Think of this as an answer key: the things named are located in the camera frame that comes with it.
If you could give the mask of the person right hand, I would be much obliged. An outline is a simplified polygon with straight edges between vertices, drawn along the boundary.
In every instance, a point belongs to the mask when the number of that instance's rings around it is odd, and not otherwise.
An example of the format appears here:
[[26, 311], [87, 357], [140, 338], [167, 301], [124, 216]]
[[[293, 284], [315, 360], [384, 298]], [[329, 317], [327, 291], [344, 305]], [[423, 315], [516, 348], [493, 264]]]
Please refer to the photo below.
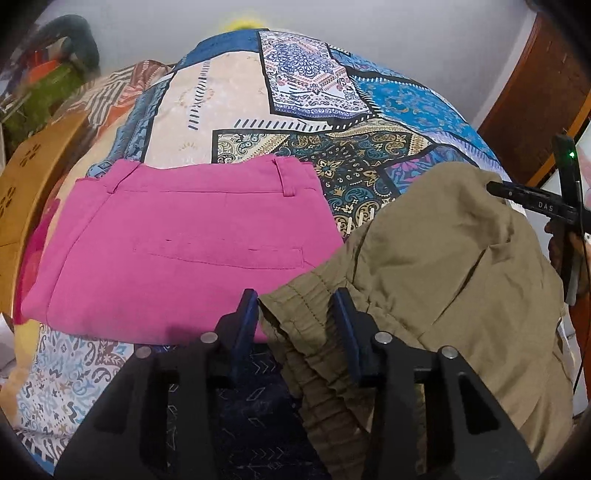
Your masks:
[[[549, 258], [554, 269], [560, 273], [562, 268], [563, 250], [565, 245], [564, 235], [567, 233], [565, 226], [557, 219], [550, 220], [544, 227], [544, 231], [551, 236], [548, 243]], [[586, 254], [590, 258], [590, 243], [575, 232], [569, 232], [569, 243], [579, 255]]]

